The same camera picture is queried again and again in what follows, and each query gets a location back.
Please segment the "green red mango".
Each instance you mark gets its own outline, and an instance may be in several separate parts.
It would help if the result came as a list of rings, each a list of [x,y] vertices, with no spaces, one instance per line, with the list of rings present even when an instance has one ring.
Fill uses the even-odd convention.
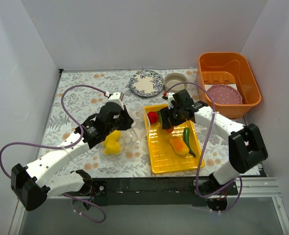
[[[169,133],[172,133],[173,130],[174,130],[174,127],[171,127],[170,129],[165,129],[164,132],[169,134]]]

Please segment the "clear zip top bag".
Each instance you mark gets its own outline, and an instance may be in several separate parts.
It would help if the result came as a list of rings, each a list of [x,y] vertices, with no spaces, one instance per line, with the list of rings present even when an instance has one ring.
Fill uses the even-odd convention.
[[[150,129],[149,118],[142,105],[131,109],[130,116],[134,120],[131,129],[121,131],[120,138],[117,140],[121,146],[121,152],[119,154],[131,152],[134,147],[148,135]],[[104,154],[104,148],[105,146],[103,146],[101,143],[100,152],[101,154],[106,155]]]

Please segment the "yellow pear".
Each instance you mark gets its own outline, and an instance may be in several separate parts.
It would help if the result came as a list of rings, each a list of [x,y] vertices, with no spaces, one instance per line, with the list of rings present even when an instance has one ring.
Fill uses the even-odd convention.
[[[104,154],[106,155],[116,155],[121,152],[121,146],[119,142],[114,140],[109,140],[104,148]]]

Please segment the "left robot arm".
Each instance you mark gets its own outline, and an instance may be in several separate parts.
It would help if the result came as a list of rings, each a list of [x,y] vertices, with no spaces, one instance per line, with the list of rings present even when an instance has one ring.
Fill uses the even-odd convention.
[[[51,197],[66,192],[77,192],[82,196],[90,194],[93,180],[84,170],[72,171],[56,177],[55,173],[83,153],[103,142],[114,130],[131,128],[133,119],[125,105],[107,102],[100,112],[88,117],[75,132],[64,141],[74,144],[70,148],[60,146],[43,157],[11,169],[11,189],[27,211],[32,211]]]

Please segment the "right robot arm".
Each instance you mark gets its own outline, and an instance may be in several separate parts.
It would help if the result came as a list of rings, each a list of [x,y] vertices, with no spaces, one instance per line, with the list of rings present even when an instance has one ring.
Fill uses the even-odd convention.
[[[230,120],[203,101],[194,102],[186,90],[163,94],[168,106],[159,111],[164,130],[190,120],[208,128],[228,144],[228,161],[211,173],[202,184],[196,183],[198,196],[207,198],[223,193],[240,175],[268,158],[261,132],[255,124]]]

